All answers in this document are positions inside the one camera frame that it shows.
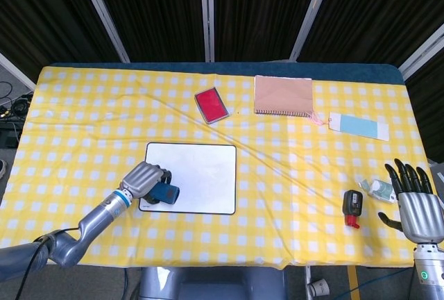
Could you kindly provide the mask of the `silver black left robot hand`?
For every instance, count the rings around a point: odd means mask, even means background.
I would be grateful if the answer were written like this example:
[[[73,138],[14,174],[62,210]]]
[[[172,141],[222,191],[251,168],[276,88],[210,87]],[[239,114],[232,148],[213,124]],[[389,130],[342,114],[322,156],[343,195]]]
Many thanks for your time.
[[[159,165],[152,165],[146,161],[140,162],[131,170],[119,184],[119,189],[129,193],[134,199],[143,198],[151,204],[157,204],[159,199],[149,193],[158,183],[170,184],[172,174]]]

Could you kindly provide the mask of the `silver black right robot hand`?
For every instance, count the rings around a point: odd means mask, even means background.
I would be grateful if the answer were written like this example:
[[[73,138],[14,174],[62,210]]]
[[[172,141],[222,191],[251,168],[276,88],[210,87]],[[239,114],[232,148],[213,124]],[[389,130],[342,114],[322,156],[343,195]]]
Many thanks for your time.
[[[443,242],[443,202],[433,193],[431,181],[421,167],[412,167],[399,159],[396,167],[384,165],[397,199],[400,220],[379,212],[379,219],[388,227],[405,235],[416,244]]]

